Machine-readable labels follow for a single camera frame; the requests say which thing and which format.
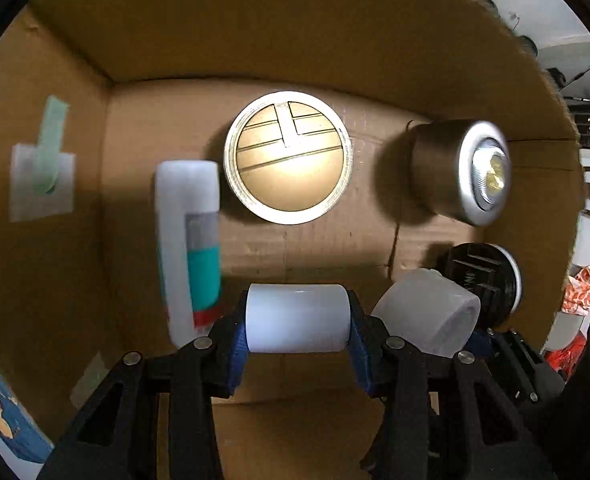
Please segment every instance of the metal can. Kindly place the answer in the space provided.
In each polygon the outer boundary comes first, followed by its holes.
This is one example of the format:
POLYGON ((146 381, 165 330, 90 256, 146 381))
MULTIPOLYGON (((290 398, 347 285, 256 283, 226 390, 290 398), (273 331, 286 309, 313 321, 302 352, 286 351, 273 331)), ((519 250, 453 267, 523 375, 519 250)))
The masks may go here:
POLYGON ((351 140, 338 115, 302 92, 260 97, 237 116, 224 147, 229 186, 253 213, 278 224, 322 216, 344 193, 351 140))
POLYGON ((417 127, 411 159, 415 195, 431 211, 473 226, 493 222, 510 191, 508 144, 488 121, 417 127))

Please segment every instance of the cardboard box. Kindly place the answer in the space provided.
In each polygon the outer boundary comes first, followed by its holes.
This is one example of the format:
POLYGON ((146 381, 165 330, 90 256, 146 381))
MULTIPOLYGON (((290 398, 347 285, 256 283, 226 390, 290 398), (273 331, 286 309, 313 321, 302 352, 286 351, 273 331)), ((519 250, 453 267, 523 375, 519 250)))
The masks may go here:
MULTIPOLYGON (((33 0, 0 40, 0 373, 48 436, 75 413, 71 391, 98 352, 110 367, 127 350, 173 350, 156 165, 220 162, 239 111, 286 89, 339 114, 353 176, 334 209, 297 226, 256 218, 222 179, 225 304, 252 282, 342 283, 369 312, 400 272, 478 239, 514 255, 524 289, 509 323, 543 344, 583 207, 576 130, 536 61, 476 0, 33 0), (10 222, 12 147, 37 142, 49 95, 70 105, 74 210, 10 222), (493 121, 509 141, 513 188, 484 231, 409 192, 413 127, 453 118, 493 121)), ((236 405, 215 409, 225 474, 361 478, 374 402, 343 354, 251 356, 236 405), (274 402, 240 405, 258 400, 274 402)))

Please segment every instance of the white tape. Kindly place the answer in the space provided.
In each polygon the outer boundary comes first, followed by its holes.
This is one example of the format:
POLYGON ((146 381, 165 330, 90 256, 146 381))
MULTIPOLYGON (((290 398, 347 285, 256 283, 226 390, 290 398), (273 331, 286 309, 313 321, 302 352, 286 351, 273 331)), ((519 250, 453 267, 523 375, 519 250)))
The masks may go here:
POLYGON ((108 375, 108 370, 98 352, 86 367, 84 374, 70 392, 70 403, 77 409, 84 406, 88 397, 96 390, 99 384, 108 375))
POLYGON ((37 149, 16 144, 11 153, 9 216, 11 222, 36 220, 73 212, 75 155, 59 153, 57 181, 49 193, 35 190, 37 149))

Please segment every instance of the silver cylinder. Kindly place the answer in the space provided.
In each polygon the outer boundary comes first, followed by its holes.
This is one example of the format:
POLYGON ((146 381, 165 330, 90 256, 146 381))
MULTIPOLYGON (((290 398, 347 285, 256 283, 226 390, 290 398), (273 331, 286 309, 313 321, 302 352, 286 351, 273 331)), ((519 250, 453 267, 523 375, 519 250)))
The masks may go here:
POLYGON ((493 222, 511 180, 508 145, 499 128, 488 121, 455 120, 422 124, 416 134, 411 183, 417 198, 431 211, 473 226, 493 222))

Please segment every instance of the round lid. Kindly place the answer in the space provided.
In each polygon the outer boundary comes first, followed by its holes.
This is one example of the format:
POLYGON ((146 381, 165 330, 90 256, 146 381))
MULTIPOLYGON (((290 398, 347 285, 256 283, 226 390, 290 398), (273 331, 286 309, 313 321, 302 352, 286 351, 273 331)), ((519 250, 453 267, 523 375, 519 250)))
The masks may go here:
POLYGON ((224 148, 230 187, 256 215, 299 224, 323 215, 348 186, 353 150, 338 115, 316 97, 276 92, 249 104, 224 148))
POLYGON ((445 278, 479 297, 478 328, 501 325, 520 304, 520 267, 503 247, 485 243, 460 244, 440 258, 437 269, 445 278))

